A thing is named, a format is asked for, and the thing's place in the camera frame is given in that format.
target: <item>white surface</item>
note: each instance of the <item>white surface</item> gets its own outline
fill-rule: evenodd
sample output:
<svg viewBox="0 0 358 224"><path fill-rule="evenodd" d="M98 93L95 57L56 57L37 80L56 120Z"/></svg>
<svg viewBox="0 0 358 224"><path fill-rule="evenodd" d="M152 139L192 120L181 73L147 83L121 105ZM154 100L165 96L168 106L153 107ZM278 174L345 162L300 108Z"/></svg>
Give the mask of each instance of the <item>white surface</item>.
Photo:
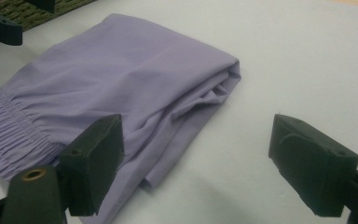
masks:
<svg viewBox="0 0 358 224"><path fill-rule="evenodd" d="M303 119L358 153L358 7L328 0L99 0L0 44L0 86L110 13L144 18L238 57L243 80L156 189L113 223L346 223L316 217L268 158L273 116ZM6 184L0 181L0 198ZM79 223L71 218L72 223Z"/></svg>

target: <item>woven mat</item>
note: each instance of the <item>woven mat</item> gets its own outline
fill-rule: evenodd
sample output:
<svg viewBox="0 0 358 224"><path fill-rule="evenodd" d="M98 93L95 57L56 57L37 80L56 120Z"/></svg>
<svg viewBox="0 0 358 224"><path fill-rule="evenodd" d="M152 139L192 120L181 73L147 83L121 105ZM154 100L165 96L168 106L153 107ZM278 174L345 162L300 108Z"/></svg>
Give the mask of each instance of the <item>woven mat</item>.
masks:
<svg viewBox="0 0 358 224"><path fill-rule="evenodd" d="M0 3L0 15L20 24L22 31L26 31L93 1L56 0L55 13L51 14L22 0L6 0Z"/></svg>

